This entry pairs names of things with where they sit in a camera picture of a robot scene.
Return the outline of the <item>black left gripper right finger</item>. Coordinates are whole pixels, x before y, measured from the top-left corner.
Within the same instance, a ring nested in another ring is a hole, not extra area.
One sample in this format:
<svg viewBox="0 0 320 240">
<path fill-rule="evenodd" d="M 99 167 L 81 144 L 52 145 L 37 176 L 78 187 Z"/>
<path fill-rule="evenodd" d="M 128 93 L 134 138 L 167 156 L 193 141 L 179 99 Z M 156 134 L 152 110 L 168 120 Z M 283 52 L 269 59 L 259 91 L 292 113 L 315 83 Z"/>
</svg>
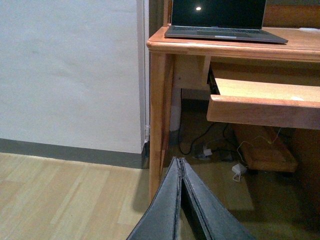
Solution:
<svg viewBox="0 0 320 240">
<path fill-rule="evenodd" d="M 197 240 L 254 240 L 184 158 L 179 159 L 181 206 Z"/>
</svg>

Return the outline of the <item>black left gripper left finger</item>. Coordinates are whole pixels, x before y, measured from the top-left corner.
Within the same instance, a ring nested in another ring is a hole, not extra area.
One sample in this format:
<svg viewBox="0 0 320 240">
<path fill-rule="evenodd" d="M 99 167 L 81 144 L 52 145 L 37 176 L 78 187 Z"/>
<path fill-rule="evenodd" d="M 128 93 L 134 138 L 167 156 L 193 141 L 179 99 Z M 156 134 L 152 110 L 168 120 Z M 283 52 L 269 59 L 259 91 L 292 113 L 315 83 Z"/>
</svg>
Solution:
<svg viewBox="0 0 320 240">
<path fill-rule="evenodd" d="M 179 238 L 182 167 L 174 157 L 150 206 L 127 237 L 129 240 L 177 240 Z"/>
</svg>

